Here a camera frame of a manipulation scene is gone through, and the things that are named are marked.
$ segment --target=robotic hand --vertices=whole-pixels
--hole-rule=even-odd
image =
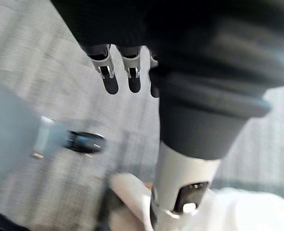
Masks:
[[[118,85],[109,44],[132,92],[140,46],[158,61],[149,72],[161,122],[150,220],[174,230],[199,210],[245,123],[270,111],[266,90],[284,85],[284,1],[51,1],[110,94]]]

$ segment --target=white surface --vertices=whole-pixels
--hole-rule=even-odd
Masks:
[[[127,173],[114,175],[111,188],[127,205],[111,213],[111,230],[151,231],[150,190]],[[199,212],[182,231],[284,231],[284,199],[232,188],[208,190]]]

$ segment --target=carpeted floor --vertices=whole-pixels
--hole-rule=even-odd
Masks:
[[[149,55],[142,50],[142,90],[133,94],[115,47],[120,91],[111,96],[89,58],[48,0],[0,0],[0,81],[42,115],[71,129],[104,135],[92,158],[63,150],[30,160],[0,182],[0,212],[38,231],[107,230],[107,179],[129,171],[151,181],[158,152],[158,100],[149,93]],[[266,96],[274,110],[252,119],[238,137],[213,187],[284,196],[284,88]]]

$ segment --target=small light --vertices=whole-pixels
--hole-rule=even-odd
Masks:
[[[194,203],[188,203],[183,206],[184,213],[192,213],[195,211],[195,209],[196,209],[196,204]]]

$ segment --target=blurred object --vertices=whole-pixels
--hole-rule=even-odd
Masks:
[[[0,84],[0,179],[20,168],[34,152],[53,156],[64,146],[77,152],[99,152],[103,137],[68,131],[63,124],[39,116]]]
[[[152,231],[150,190],[131,174],[111,177],[111,188],[126,207],[112,211],[112,231]],[[181,231],[284,231],[284,199],[264,192],[232,188],[207,190],[199,212]]]
[[[19,226],[0,213],[0,231],[30,231],[28,228]]]

